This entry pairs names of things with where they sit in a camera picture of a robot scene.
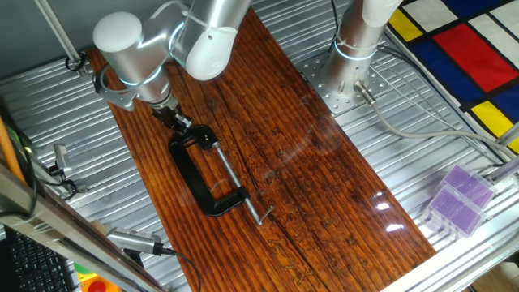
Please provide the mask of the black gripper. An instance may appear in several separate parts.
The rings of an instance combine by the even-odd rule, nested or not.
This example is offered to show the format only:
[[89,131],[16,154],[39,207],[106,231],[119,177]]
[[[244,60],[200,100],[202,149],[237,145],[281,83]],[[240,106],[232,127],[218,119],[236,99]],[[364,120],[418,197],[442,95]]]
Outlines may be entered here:
[[179,135],[184,135],[186,130],[192,125],[192,119],[179,114],[181,111],[180,104],[177,103],[172,106],[152,107],[152,116],[160,120],[164,125],[177,132]]

